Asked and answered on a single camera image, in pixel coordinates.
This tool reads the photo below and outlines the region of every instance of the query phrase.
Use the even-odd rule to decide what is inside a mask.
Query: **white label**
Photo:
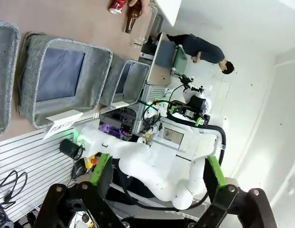
[[[46,119],[53,121],[54,124],[50,127],[43,139],[47,139],[54,134],[60,133],[70,128],[82,115],[82,112],[71,110],[65,113],[47,117]]]

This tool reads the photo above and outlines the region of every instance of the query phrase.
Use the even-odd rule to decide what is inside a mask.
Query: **wooden table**
[[[115,15],[107,10],[110,3],[111,0],[0,0],[0,21],[18,26],[22,36],[30,31],[44,32],[109,48],[138,60],[141,50],[133,45],[133,36],[146,33],[151,15],[139,18],[139,31],[127,34],[127,7],[121,15]],[[35,130],[19,116],[13,103],[11,124],[0,141]]]

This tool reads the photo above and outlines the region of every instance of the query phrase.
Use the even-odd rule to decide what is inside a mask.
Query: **slotted metal surface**
[[[164,86],[145,85],[141,100],[144,102],[149,102],[161,99],[165,95],[165,89],[166,87]],[[136,112],[137,119],[141,119],[145,109],[145,106],[143,104],[133,104],[128,107]],[[133,133],[138,134],[143,130],[143,128],[143,121],[136,120],[133,126]]]
[[[75,125],[84,124],[94,120],[95,114],[82,117]],[[43,140],[45,129],[18,136],[0,142],[0,183],[12,171],[19,175],[28,173],[28,182],[22,192],[12,201],[12,207],[6,210],[8,217],[16,221],[40,205],[52,184],[70,181],[70,172],[73,161],[59,151],[59,144],[63,139],[73,140],[74,128],[60,132]],[[21,177],[14,192],[17,193],[25,181]],[[0,202],[7,195],[13,184],[0,189]]]

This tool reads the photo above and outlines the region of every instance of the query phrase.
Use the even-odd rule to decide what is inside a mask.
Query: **gray bin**
[[[28,36],[25,45],[21,53],[21,67],[24,67],[20,83],[21,115],[36,128],[44,128],[53,124],[45,119],[46,117],[73,109],[83,113],[96,109],[113,58],[110,50],[69,39],[36,34]],[[43,61],[48,48],[85,54],[74,96],[37,100]]]
[[[132,105],[139,99],[150,67],[148,64],[125,59],[114,54],[100,103],[112,109],[115,104]]]
[[[12,92],[20,32],[17,27],[0,22],[0,135],[10,124]]]

